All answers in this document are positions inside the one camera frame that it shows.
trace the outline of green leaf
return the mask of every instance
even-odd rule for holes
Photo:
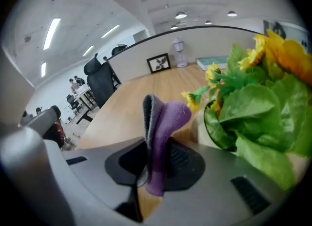
[[[218,90],[218,88],[211,88],[211,89],[209,90],[209,93],[208,93],[209,101],[212,100],[212,98],[213,98],[213,96],[214,96],[214,94],[216,93],[217,90]]]
[[[305,121],[308,108],[307,87],[293,75],[286,74],[281,80],[275,82],[271,89],[278,97],[280,104],[283,127],[281,141],[289,149],[297,142],[299,135],[305,133],[303,125],[308,123]]]
[[[193,94],[195,94],[195,95],[202,95],[208,89],[209,89],[209,87],[202,87],[202,88],[197,89]]]
[[[301,133],[298,135],[291,152],[306,157],[312,156],[312,107],[307,108]]]
[[[283,190],[295,186],[293,166],[287,156],[271,148],[255,144],[243,136],[236,141],[238,156],[273,179]]]
[[[262,133],[255,142],[257,144],[270,147],[280,152],[286,152],[292,146],[292,143],[283,140],[283,132]]]
[[[245,50],[238,44],[233,44],[229,57],[227,59],[227,72],[234,72],[239,69],[238,62],[247,57]]]
[[[264,84],[267,79],[267,76],[262,68],[255,66],[250,67],[247,70],[247,79],[249,83],[257,82],[260,84]]]
[[[227,86],[222,87],[222,88],[220,88],[217,99],[224,98],[234,91],[235,91],[234,87],[231,87],[231,86],[230,87],[227,87]]]
[[[312,106],[312,91],[308,89],[308,106]]]
[[[230,150],[235,146],[236,137],[228,135],[220,125],[215,112],[206,108],[204,113],[206,129],[217,146],[224,150]]]
[[[273,81],[279,80],[283,77],[283,70],[267,56],[262,60],[261,67]]]
[[[221,80],[221,79],[224,79],[224,78],[228,78],[228,75],[220,74],[220,73],[217,73],[217,72],[213,72],[213,75],[214,75],[214,80]]]
[[[200,104],[200,100],[201,100],[201,94],[196,96],[196,98],[195,98],[195,104],[196,104],[196,105],[199,105],[199,104]]]
[[[273,81],[271,81],[271,80],[266,80],[266,81],[265,81],[265,86],[268,87],[268,88],[270,88],[270,87],[274,86],[274,83],[275,83],[275,82],[273,82]]]
[[[248,85],[231,93],[224,101],[220,124],[231,131],[245,134],[281,131],[279,102],[272,90],[261,85]]]
[[[189,97],[191,97],[191,99],[195,100],[197,95],[195,95],[194,93],[189,93]]]

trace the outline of fluorescent light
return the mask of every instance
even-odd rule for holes
[[[41,77],[45,76],[45,68],[46,68],[46,66],[47,66],[46,62],[41,65]]]
[[[229,16],[229,17],[237,17],[237,14],[236,14],[233,10],[231,10],[231,11],[228,13],[228,16]]]
[[[175,16],[176,19],[185,18],[187,15],[184,12],[178,12]]]
[[[109,31],[107,31],[103,36],[102,38],[104,38],[105,36],[107,36],[109,33],[111,33],[114,29],[118,28],[119,25],[116,25],[114,28],[110,29]]]
[[[59,21],[60,21],[60,18],[55,18],[51,22],[47,37],[46,37],[45,42],[44,42],[43,50],[48,49],[50,47],[50,43],[51,43],[53,34],[54,34],[55,30],[57,29]]]
[[[88,50],[82,56],[85,56],[93,47],[94,47],[94,45],[92,45],[90,48],[88,48]]]

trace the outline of partition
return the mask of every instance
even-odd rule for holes
[[[226,26],[199,26],[169,31],[147,38],[111,57],[109,62],[121,82],[150,74],[146,59],[169,54],[171,66],[176,66],[172,42],[184,41],[184,53],[189,63],[199,57],[226,56],[233,43],[244,49],[254,48],[256,32]]]

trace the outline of white vase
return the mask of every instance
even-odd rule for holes
[[[205,107],[208,104],[208,102],[209,102],[208,99],[201,102],[201,104],[199,106],[199,110],[198,110],[197,114],[195,115],[195,118],[194,118],[192,126],[191,126],[192,134],[193,134],[195,142],[197,142],[198,144],[217,148],[217,149],[220,149],[222,151],[222,149],[220,147],[218,147],[214,143],[214,141],[210,138],[210,135],[207,132],[207,129],[205,126],[204,112],[205,112]],[[300,156],[295,155],[293,153],[287,153],[286,155],[292,163],[293,172],[294,172],[295,177],[296,177],[296,182],[299,183],[302,180],[302,178],[304,177],[306,170],[310,165],[311,158],[300,157]]]

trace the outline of office chair headrest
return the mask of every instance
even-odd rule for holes
[[[113,48],[112,56],[114,56],[115,54],[117,54],[121,50],[124,50],[126,47],[127,47],[127,45],[122,45],[122,46],[118,46],[118,47]]]
[[[86,75],[93,74],[101,66],[101,63],[97,60],[97,56],[98,54],[96,53],[94,58],[84,65],[83,71]]]

